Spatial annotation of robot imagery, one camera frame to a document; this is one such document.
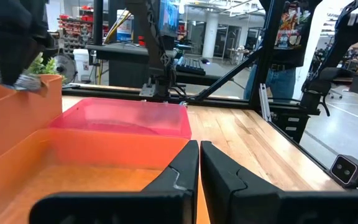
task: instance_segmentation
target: white pillar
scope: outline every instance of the white pillar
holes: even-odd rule
[[[328,18],[327,13],[329,12],[329,6],[333,2],[334,0],[322,1],[314,12],[303,67],[296,69],[296,83],[292,96],[293,99],[299,100],[302,96],[301,87],[308,76],[311,60],[313,59],[314,51],[316,50],[318,40],[320,39],[321,30],[323,29],[324,22],[327,21]]]
[[[203,57],[214,57],[216,31],[218,30],[219,14],[209,12],[206,15]]]

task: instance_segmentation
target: orange bin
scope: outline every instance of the orange bin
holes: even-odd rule
[[[140,191],[187,139],[41,129],[0,156],[0,223],[27,223],[56,192]]]
[[[42,75],[46,97],[0,85],[0,155],[62,113],[62,78]]]

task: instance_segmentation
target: gray floor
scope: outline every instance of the gray floor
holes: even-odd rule
[[[214,75],[223,76],[234,68],[221,58],[212,58],[211,61],[217,64],[208,68],[214,72]],[[244,69],[234,77],[236,83],[227,82],[214,94],[242,98],[248,77],[249,69]],[[102,76],[102,84],[108,85],[108,74]],[[205,88],[207,87],[186,85],[188,93],[199,93]],[[327,98],[330,117],[327,117],[321,107],[321,115],[309,119],[300,143],[326,167],[331,167],[338,154],[351,155],[358,159],[358,94],[342,91],[345,89],[347,89],[345,86],[335,88],[338,93],[343,94],[342,99],[336,95],[334,99]]]

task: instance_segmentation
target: wooden table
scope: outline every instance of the wooden table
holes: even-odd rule
[[[64,96],[63,110],[82,97]],[[240,165],[282,190],[343,190],[255,111],[189,106],[197,141],[208,140]],[[197,223],[209,223],[202,185]]]

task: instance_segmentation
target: graphic t-shirt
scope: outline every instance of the graphic t-shirt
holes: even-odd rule
[[[271,0],[260,0],[269,11]],[[278,28],[272,63],[303,66],[314,10],[322,0],[288,0]]]

